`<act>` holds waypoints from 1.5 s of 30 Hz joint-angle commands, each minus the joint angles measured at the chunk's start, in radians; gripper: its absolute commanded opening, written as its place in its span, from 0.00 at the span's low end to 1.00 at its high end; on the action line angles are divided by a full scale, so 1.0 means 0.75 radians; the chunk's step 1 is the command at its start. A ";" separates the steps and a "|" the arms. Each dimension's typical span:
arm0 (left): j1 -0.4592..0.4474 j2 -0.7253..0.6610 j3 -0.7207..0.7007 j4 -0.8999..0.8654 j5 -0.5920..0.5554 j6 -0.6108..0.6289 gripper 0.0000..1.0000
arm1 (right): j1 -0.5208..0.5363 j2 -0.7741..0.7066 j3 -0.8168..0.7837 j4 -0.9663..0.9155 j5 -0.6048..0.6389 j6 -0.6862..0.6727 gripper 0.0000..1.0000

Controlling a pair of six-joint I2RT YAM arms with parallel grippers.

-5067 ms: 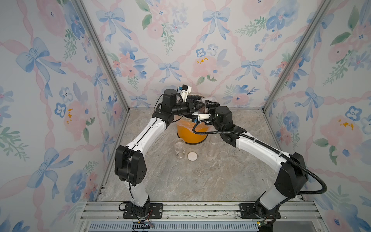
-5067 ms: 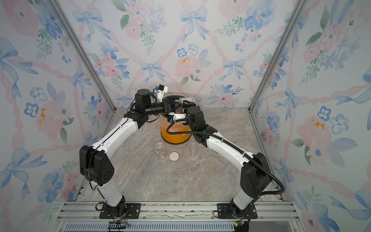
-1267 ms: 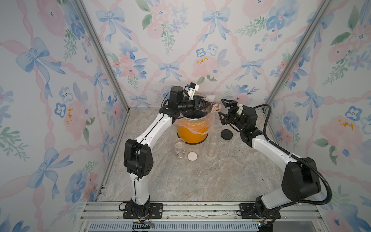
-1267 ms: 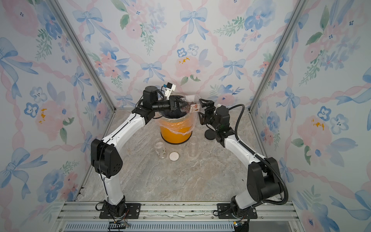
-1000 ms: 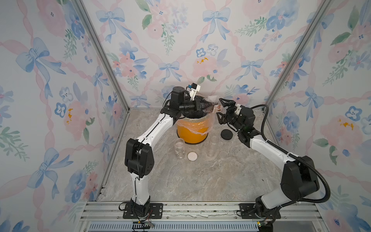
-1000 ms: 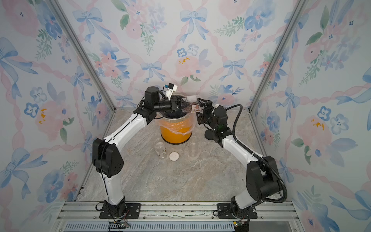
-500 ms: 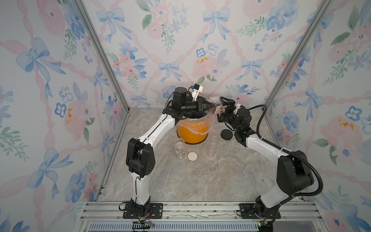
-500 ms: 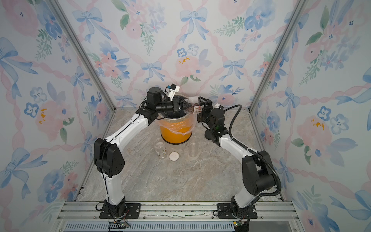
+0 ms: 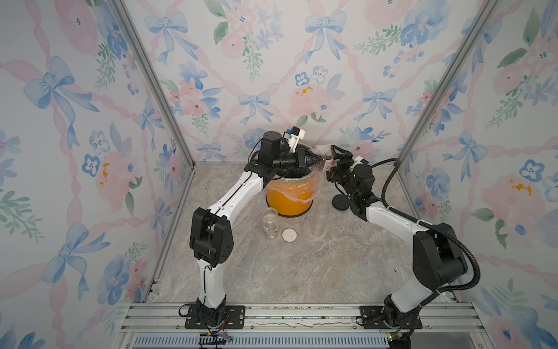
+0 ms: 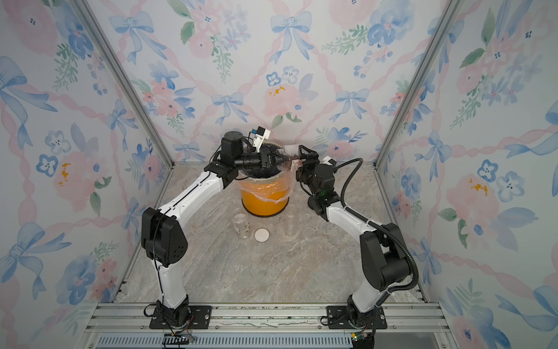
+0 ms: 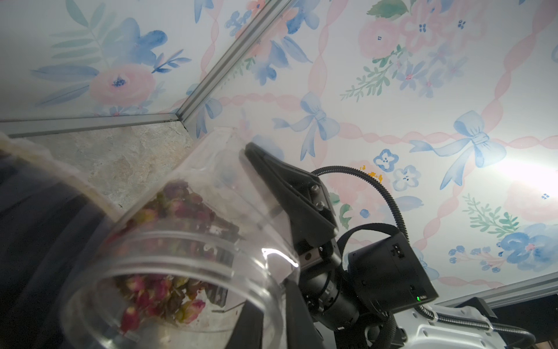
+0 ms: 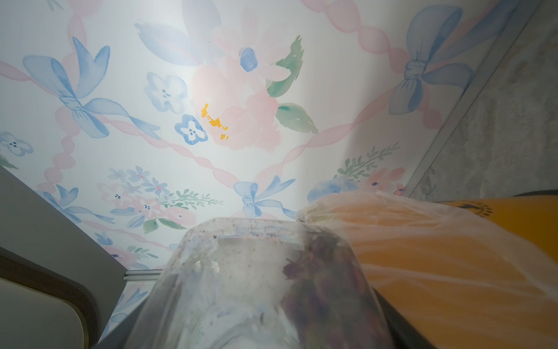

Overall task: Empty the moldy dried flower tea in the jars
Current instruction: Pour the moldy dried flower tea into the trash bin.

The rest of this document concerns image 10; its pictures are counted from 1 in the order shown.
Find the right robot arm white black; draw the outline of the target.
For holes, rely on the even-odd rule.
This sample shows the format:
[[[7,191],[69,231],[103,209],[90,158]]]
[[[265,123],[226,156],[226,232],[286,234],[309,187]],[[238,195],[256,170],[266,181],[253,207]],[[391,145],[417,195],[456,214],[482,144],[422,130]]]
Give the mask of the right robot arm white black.
[[[316,151],[304,145],[298,147],[298,156],[296,181],[308,195],[309,208],[359,243],[363,282],[347,299],[346,319],[356,329],[370,328],[391,294],[418,285],[417,264],[396,224],[380,224],[347,205],[347,187],[362,159],[337,164],[319,159]]]

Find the white-lidded flower tea jar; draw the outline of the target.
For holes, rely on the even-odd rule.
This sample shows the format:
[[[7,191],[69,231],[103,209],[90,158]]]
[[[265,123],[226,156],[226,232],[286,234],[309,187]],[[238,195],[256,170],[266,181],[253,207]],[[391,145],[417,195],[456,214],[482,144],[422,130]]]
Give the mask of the white-lidded flower tea jar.
[[[244,208],[234,209],[231,219],[235,232],[240,238],[246,239],[251,237],[250,224],[248,220],[249,216]]]

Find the clear jar with dried roses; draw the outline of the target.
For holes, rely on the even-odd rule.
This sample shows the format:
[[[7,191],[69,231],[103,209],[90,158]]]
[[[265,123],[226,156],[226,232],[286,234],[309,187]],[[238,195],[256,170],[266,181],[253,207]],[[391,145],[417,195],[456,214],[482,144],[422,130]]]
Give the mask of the clear jar with dried roses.
[[[285,214],[284,234],[286,238],[293,240],[299,235],[299,210],[294,204],[289,204],[283,212]]]

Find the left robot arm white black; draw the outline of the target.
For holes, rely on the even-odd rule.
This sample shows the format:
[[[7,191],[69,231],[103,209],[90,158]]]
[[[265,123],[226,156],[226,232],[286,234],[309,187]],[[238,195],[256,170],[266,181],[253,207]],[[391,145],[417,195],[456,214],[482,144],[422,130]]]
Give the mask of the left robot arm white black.
[[[195,182],[167,204],[143,212],[140,243],[153,262],[160,289],[153,316],[170,329],[184,328],[192,318],[180,269],[188,248],[184,226],[239,172],[271,170],[288,160],[285,155],[262,147],[269,136],[270,130],[263,127],[253,129],[248,136],[226,132]]]

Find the labelled flower tea jar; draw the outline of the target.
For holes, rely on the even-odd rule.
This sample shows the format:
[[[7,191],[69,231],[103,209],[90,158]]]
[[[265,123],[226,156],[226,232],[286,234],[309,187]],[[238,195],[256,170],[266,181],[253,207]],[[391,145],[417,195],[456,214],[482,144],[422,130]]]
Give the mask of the labelled flower tea jar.
[[[280,165],[285,171],[296,172],[302,163],[299,145],[285,145],[280,149],[280,153],[287,157],[287,160]]]

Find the white flower tea jar lid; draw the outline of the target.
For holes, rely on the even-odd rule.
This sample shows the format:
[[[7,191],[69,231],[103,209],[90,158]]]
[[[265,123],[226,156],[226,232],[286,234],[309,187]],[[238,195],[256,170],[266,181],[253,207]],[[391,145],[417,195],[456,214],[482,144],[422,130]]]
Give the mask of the white flower tea jar lid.
[[[265,243],[270,238],[270,232],[266,228],[259,228],[254,232],[254,238],[259,243]]]

